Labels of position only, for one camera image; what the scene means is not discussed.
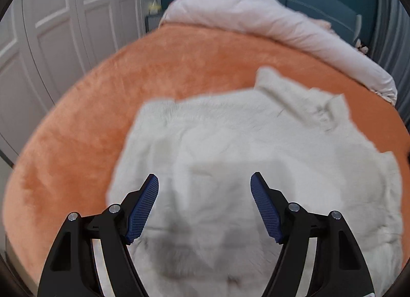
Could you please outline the small plush toy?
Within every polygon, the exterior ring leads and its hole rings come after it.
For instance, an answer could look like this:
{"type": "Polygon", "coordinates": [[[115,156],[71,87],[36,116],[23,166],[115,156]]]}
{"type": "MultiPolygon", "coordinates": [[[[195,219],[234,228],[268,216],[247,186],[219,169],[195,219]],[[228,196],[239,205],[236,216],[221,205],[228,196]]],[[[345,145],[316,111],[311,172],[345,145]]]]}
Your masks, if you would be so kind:
{"type": "Polygon", "coordinates": [[[362,43],[360,38],[358,38],[354,44],[354,47],[362,54],[367,55],[369,48],[365,44],[362,43]]]}

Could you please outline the rolled pink duvet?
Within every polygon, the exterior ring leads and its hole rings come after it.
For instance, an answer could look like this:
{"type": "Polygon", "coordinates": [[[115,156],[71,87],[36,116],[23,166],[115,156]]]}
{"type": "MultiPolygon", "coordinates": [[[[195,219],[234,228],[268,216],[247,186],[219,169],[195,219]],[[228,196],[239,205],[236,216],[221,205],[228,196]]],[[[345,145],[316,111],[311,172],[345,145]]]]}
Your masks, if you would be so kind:
{"type": "Polygon", "coordinates": [[[160,24],[199,25],[270,38],[329,64],[392,105],[397,103],[397,88],[387,71],[318,20],[278,0],[174,0],[160,24]]]}

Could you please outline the white fluffy coat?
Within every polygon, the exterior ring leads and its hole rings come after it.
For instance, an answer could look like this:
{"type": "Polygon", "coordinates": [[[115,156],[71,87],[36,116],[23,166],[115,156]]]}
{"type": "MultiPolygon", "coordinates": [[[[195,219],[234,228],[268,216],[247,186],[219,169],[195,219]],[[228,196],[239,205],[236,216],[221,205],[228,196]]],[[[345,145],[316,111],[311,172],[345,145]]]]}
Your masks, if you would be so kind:
{"type": "Polygon", "coordinates": [[[159,193],[129,248],[150,296],[260,296],[280,246],[250,190],[260,173],[306,210],[344,215],[377,295],[402,266],[402,177],[350,119],[343,96],[306,88],[276,70],[218,96],[145,103],[106,199],[119,203],[149,174],[159,193]]]}

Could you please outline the grey striped curtain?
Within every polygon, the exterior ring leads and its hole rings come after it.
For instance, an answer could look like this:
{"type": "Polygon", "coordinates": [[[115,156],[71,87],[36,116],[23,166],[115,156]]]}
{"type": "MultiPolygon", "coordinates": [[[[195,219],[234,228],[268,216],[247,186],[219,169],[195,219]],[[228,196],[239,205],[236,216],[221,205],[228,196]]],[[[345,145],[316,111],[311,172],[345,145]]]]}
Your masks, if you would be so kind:
{"type": "Polygon", "coordinates": [[[378,0],[372,58],[397,87],[396,109],[409,123],[409,15],[399,0],[378,0]]]}

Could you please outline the pink ruffled pillow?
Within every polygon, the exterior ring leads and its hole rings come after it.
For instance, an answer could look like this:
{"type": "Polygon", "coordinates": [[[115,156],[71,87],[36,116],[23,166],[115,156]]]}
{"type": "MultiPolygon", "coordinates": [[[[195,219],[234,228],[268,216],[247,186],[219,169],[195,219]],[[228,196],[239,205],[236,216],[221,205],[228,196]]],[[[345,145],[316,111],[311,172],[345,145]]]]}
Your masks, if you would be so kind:
{"type": "Polygon", "coordinates": [[[300,13],[300,14],[303,15],[305,18],[309,19],[312,23],[314,23],[318,27],[321,27],[322,29],[325,29],[328,32],[334,33],[334,31],[332,30],[332,24],[330,22],[322,20],[322,19],[314,19],[303,13],[300,13]]]}

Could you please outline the orange plush bed cover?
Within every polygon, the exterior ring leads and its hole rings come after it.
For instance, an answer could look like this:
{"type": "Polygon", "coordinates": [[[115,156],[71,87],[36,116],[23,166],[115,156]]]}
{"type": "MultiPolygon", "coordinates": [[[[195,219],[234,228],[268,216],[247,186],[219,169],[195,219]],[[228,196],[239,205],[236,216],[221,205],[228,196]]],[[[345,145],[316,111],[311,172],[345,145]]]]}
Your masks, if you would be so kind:
{"type": "Polygon", "coordinates": [[[253,86],[271,66],[307,87],[342,93],[356,126],[391,151],[409,218],[409,133],[388,102],[311,55],[267,38],[165,25],[122,48],[77,82],[37,127],[8,179],[3,222],[25,281],[36,289],[65,217],[98,214],[125,136],[142,103],[253,86]]]}

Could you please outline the white panelled wardrobe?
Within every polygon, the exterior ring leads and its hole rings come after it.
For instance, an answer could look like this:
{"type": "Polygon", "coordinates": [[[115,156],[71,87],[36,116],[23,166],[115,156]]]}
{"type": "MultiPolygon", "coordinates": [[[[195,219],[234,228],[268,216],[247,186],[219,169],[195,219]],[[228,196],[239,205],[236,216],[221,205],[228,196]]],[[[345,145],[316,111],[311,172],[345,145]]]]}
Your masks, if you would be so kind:
{"type": "Polygon", "coordinates": [[[145,35],[158,1],[11,2],[1,19],[1,154],[9,164],[72,85],[145,35]]]}

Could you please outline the dark bedside table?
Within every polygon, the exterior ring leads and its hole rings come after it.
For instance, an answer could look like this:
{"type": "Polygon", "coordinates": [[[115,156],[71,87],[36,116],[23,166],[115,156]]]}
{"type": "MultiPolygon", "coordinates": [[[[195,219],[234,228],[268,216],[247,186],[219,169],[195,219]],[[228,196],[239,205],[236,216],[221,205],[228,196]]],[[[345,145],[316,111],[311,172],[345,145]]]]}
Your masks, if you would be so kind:
{"type": "Polygon", "coordinates": [[[148,14],[145,17],[145,32],[149,33],[158,28],[160,20],[163,17],[163,12],[158,14],[148,14]]]}

